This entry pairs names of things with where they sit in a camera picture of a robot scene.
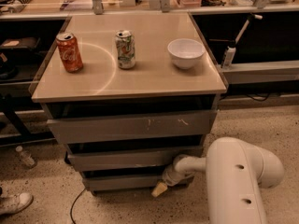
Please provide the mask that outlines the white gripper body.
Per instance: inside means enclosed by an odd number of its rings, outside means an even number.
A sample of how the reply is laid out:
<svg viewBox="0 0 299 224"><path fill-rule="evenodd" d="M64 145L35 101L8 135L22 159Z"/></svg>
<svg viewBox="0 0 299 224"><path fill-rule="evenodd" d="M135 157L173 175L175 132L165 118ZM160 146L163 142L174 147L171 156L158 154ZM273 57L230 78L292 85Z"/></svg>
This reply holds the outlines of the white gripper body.
<svg viewBox="0 0 299 224"><path fill-rule="evenodd" d="M168 165L162 174L162 180L168 187L174 187L178 183L194 176L194 173L176 171L173 165Z"/></svg>

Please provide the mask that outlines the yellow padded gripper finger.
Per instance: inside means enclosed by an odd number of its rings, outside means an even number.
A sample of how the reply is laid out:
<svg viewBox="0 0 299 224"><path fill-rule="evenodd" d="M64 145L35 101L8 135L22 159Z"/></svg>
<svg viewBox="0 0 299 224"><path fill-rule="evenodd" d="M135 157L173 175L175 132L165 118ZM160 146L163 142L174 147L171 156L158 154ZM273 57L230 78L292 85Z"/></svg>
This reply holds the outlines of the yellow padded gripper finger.
<svg viewBox="0 0 299 224"><path fill-rule="evenodd" d="M160 181L160 182L157 183L157 185L155 186L155 188L151 192L151 195L153 197L158 197L161 194L163 194L164 192L166 192L167 190L168 190L168 186L163 181Z"/></svg>

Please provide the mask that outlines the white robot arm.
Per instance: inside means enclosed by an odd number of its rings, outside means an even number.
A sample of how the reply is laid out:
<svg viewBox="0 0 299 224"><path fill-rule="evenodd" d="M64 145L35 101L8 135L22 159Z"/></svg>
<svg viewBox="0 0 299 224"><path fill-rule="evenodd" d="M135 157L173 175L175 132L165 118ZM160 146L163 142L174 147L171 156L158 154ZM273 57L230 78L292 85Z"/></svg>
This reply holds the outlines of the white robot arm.
<svg viewBox="0 0 299 224"><path fill-rule="evenodd" d="M285 174L271 151L223 137L204 158L176 156L151 195L157 197L197 172L206 174L209 224L268 224L260 189L276 187Z"/></svg>

